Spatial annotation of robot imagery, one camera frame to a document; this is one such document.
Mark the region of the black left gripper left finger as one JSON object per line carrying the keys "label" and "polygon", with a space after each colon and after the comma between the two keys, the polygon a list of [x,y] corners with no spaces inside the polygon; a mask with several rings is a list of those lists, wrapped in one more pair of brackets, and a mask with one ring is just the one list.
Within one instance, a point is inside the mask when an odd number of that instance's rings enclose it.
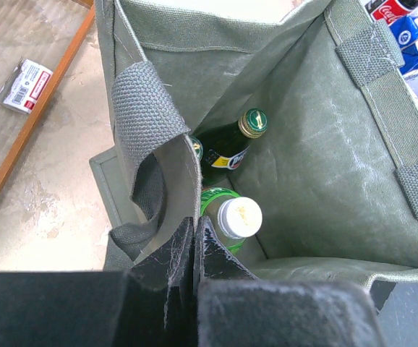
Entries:
{"label": "black left gripper left finger", "polygon": [[194,226],[186,217],[171,238],[130,270],[128,346],[193,346]]}

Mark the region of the orange juice plastic bottle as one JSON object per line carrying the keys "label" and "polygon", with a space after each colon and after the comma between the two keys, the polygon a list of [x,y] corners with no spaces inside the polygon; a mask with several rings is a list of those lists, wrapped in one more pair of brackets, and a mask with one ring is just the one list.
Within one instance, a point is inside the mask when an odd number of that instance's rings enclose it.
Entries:
{"label": "orange juice plastic bottle", "polygon": [[218,240],[236,254],[244,241],[254,236],[263,223],[263,213],[256,201],[224,187],[202,190],[200,214],[208,216]]}

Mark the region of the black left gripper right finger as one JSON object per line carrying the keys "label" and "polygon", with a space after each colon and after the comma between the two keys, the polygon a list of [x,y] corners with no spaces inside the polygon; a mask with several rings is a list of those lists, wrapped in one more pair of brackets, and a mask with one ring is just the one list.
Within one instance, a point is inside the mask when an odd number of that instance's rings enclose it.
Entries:
{"label": "black left gripper right finger", "polygon": [[216,236],[208,217],[195,232],[195,293],[199,346],[257,346],[258,282]]}

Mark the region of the green canvas tote bag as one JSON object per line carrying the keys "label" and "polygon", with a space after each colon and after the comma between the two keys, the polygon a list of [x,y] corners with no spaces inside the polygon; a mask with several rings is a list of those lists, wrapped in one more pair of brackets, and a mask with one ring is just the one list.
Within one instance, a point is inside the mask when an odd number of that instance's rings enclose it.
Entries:
{"label": "green canvas tote bag", "polygon": [[303,1],[273,22],[195,1],[97,1],[114,147],[96,180],[105,269],[136,269],[197,216],[189,134],[262,109],[268,130],[226,178],[264,215],[238,257],[275,280],[418,284],[418,108],[385,22],[359,1]]}

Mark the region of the green Perrier glass bottle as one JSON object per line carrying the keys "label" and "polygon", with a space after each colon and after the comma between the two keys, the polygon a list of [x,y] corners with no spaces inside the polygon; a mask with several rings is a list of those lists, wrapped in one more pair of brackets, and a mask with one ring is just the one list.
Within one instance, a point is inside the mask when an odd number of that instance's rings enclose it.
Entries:
{"label": "green Perrier glass bottle", "polygon": [[189,138],[191,140],[192,148],[197,156],[197,159],[200,162],[204,155],[204,149],[203,149],[202,143],[195,136],[190,135]]}

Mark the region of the dark cola glass bottle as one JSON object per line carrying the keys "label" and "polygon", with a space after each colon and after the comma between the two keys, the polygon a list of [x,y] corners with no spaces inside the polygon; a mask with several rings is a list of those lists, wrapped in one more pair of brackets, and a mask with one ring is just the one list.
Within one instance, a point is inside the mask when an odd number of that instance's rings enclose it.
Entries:
{"label": "dark cola glass bottle", "polygon": [[418,7],[418,0],[374,0],[367,1],[364,7],[375,21],[385,20],[391,25],[412,13]]}

